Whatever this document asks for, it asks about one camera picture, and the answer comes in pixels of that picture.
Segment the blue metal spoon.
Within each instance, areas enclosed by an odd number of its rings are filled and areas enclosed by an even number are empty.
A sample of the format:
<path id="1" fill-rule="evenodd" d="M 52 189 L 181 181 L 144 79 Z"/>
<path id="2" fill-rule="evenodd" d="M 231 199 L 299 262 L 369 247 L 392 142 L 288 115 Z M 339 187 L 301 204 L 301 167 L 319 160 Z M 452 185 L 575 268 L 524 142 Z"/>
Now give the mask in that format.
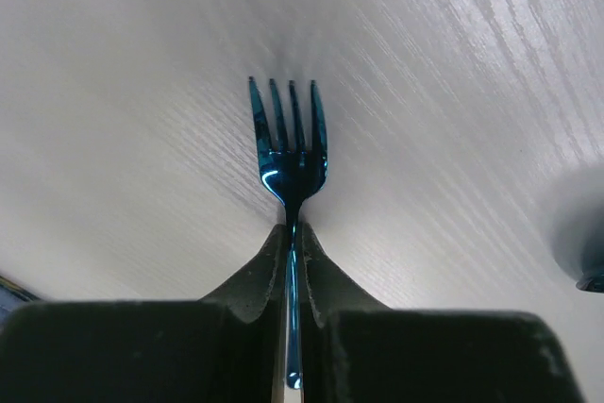
<path id="1" fill-rule="evenodd" d="M 576 287 L 588 293 L 603 293 L 603 238 L 594 236 L 587 241 L 581 256 L 581 277 Z"/>

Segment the blue metal fork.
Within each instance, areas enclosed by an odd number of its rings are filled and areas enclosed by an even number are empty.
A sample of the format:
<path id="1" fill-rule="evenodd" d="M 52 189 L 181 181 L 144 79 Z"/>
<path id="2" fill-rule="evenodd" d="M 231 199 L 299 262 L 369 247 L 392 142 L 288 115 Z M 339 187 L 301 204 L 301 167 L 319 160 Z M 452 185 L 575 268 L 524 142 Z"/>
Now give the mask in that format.
<path id="1" fill-rule="evenodd" d="M 257 156 L 262 185 L 285 210 L 288 254 L 286 261 L 286 296 L 288 338 L 285 383 L 291 389 L 303 387 L 301 323 L 296 246 L 299 212 L 303 203 L 321 191 L 327 180 L 327 123 L 317 83 L 310 83 L 311 144 L 306 146 L 304 128 L 295 84 L 289 83 L 294 123 L 294 145 L 289 146 L 288 131 L 277 84 L 269 81 L 277 124 L 277 143 L 272 144 L 270 127 L 254 77 L 248 78 L 257 142 Z"/>

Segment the blue cloth placemat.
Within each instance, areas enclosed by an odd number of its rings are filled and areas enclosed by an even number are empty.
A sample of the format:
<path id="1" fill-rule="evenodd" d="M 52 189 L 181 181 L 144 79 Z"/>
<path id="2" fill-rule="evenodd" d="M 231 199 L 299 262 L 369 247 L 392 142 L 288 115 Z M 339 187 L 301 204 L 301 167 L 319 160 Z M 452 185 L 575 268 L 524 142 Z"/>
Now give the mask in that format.
<path id="1" fill-rule="evenodd" d="M 0 277 L 0 322 L 2 324 L 24 304 L 39 300 L 39 297 L 22 286 L 5 277 Z"/>

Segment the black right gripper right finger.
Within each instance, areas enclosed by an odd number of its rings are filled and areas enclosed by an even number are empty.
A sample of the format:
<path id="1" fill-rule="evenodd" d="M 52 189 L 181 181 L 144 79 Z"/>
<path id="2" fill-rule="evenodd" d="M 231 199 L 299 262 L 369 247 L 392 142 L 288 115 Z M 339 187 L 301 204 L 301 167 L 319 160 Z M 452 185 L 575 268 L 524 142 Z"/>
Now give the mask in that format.
<path id="1" fill-rule="evenodd" d="M 299 230 L 307 402 L 580 402 L 549 326 L 523 311 L 395 310 Z"/>

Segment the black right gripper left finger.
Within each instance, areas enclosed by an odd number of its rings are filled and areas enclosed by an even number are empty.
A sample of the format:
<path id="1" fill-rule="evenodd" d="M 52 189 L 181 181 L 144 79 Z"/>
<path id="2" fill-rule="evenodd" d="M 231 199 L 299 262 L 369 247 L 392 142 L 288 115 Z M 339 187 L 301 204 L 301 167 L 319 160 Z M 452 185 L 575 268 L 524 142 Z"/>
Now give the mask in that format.
<path id="1" fill-rule="evenodd" d="M 32 302 L 1 329 L 5 402 L 280 402 L 284 226 L 196 300 Z"/>

